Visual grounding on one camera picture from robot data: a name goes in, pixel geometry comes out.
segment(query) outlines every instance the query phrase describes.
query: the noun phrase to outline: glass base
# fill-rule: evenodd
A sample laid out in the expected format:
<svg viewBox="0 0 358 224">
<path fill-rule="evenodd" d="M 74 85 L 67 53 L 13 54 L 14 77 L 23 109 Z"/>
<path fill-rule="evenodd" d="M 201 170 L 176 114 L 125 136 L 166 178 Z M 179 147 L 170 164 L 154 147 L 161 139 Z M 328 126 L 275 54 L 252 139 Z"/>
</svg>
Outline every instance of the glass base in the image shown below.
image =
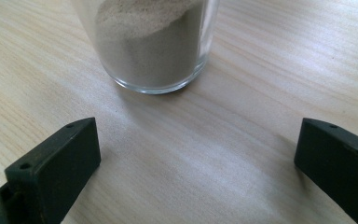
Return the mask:
<svg viewBox="0 0 358 224">
<path fill-rule="evenodd" d="M 163 93 L 168 93 L 171 91 L 177 91 L 179 89 L 182 89 L 184 86 L 186 86 L 188 83 L 190 83 L 194 78 L 196 78 L 200 72 L 202 71 L 202 68 L 205 66 L 207 61 L 207 57 L 202 57 L 199 62 L 197 63 L 196 67 L 194 68 L 194 72 L 187 78 L 185 78 L 184 80 L 174 83 L 172 85 L 169 86 L 163 86 L 163 87 L 158 87 L 158 88 L 148 88 L 148 87 L 142 87 L 142 86 L 134 86 L 131 85 L 125 81 L 122 81 L 118 78 L 115 78 L 113 76 L 111 76 L 115 82 L 132 91 L 138 91 L 141 93 L 145 93 L 145 94 L 163 94 Z"/>
</svg>

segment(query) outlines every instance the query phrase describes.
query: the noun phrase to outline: glass filled with powder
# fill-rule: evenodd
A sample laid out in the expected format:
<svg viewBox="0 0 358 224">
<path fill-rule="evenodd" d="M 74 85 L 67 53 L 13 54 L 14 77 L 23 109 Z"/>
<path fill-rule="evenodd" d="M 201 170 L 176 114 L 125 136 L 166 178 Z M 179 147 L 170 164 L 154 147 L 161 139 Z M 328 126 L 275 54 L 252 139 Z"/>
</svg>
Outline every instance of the glass filled with powder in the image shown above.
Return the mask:
<svg viewBox="0 0 358 224">
<path fill-rule="evenodd" d="M 143 93 L 175 91 L 206 63 L 219 0 L 72 0 L 106 72 Z"/>
</svg>

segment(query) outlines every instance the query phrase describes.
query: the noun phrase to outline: clear glass cup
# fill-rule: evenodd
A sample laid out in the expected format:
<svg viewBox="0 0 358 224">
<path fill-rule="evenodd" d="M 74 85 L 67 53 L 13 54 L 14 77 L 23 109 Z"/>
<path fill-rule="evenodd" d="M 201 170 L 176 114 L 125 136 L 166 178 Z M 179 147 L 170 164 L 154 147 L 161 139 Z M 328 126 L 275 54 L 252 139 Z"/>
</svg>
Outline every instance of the clear glass cup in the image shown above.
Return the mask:
<svg viewBox="0 0 358 224">
<path fill-rule="evenodd" d="M 143 93 L 175 91 L 205 65 L 219 0 L 72 0 L 106 72 Z"/>
</svg>

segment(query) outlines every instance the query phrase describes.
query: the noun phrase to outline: black plastic part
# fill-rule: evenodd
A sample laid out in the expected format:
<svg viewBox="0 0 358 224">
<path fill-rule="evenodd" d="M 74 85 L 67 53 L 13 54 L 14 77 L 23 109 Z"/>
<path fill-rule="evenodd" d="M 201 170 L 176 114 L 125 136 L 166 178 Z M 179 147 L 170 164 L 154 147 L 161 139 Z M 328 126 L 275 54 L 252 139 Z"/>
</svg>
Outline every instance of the black plastic part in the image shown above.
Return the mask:
<svg viewBox="0 0 358 224">
<path fill-rule="evenodd" d="M 358 136 L 303 119 L 295 164 L 358 223 Z"/>
<path fill-rule="evenodd" d="M 70 123 L 6 168 L 0 224 L 59 224 L 101 155 L 94 118 Z"/>
</svg>

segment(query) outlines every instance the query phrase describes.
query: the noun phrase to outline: tabletop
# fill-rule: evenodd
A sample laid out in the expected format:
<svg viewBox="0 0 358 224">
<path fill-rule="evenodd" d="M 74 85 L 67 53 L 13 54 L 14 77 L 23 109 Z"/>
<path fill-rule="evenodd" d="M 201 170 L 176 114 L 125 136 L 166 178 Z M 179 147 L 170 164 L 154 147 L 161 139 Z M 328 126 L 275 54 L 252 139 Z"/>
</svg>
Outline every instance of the tabletop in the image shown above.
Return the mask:
<svg viewBox="0 0 358 224">
<path fill-rule="evenodd" d="M 358 1 L 223 0 L 200 76 L 145 95 L 106 74 L 69 0 L 0 0 L 0 186 L 89 117 L 102 163 L 63 223 L 354 223 L 293 160 L 303 118 L 358 135 Z"/>
</svg>

